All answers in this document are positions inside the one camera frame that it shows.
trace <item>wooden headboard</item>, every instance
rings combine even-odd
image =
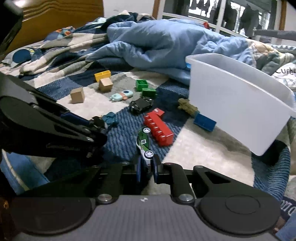
[[[104,16],[103,0],[14,0],[24,12],[22,28],[7,53],[45,39],[57,29],[81,27]]]

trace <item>white plastic bin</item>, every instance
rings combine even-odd
[[[293,92],[245,63],[215,53],[190,55],[190,103],[216,126],[261,156],[289,118]]]

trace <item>light blue toy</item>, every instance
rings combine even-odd
[[[127,100],[133,96],[133,91],[125,90],[117,94],[111,95],[109,98],[112,102]]]

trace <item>black circular cover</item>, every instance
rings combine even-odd
[[[271,195],[252,187],[235,190],[229,185],[218,186],[198,206],[210,225],[230,234],[255,235],[276,224],[280,203]]]
[[[91,206],[88,198],[19,197],[12,202],[11,216],[23,232],[55,235],[83,224]]]

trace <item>red object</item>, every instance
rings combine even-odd
[[[160,118],[163,117],[163,114],[165,113],[163,110],[159,109],[159,108],[155,108],[153,110]]]
[[[144,117],[144,125],[151,129],[152,136],[156,139],[159,146],[168,146],[173,143],[174,133],[160,119],[156,112],[149,112]]]
[[[206,29],[210,29],[210,26],[209,26],[208,22],[204,22],[204,27],[205,27]]]

